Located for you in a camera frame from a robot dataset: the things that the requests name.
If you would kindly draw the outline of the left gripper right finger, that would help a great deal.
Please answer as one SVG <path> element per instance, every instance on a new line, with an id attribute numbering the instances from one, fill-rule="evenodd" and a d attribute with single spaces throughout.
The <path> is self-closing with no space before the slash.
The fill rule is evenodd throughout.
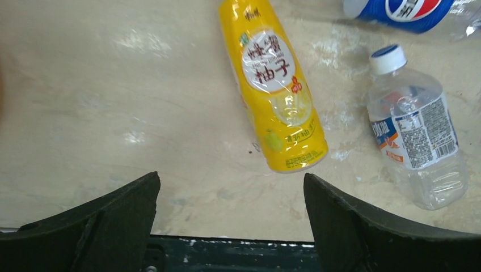
<path id="1" fill-rule="evenodd" d="M 303 179 L 323 271 L 479 271 L 480 236 L 402 218 L 320 177 Z"/>

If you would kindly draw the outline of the pepsi plastic bottle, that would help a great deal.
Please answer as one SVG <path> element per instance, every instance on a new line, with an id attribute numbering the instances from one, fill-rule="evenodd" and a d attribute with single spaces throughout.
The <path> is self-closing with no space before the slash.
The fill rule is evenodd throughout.
<path id="1" fill-rule="evenodd" d="M 480 1 L 343 1 L 347 18 L 458 41 L 480 35 Z"/>

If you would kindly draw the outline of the clear water bottle white label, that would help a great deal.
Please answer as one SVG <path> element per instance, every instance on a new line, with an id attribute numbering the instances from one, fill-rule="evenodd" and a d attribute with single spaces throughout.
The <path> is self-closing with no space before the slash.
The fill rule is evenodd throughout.
<path id="1" fill-rule="evenodd" d="M 402 47 L 372 53 L 367 110 L 390 178 L 424 210 L 463 197 L 468 175 L 439 81 L 407 67 Z"/>

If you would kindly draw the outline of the yellow juice bottle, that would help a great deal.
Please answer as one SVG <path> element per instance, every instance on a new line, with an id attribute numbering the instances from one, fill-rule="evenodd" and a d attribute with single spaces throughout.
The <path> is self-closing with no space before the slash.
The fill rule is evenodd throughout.
<path id="1" fill-rule="evenodd" d="M 307 81 L 268 1 L 223 1 L 218 9 L 240 95 L 271 170 L 297 172 L 328 153 Z"/>

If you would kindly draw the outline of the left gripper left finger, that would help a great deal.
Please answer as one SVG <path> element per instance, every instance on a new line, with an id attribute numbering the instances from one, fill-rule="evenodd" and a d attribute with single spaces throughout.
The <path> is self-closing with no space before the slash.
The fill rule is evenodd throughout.
<path id="1" fill-rule="evenodd" d="M 2 271 L 140 271 L 161 181 L 148 173 L 106 195 L 1 234 Z"/>

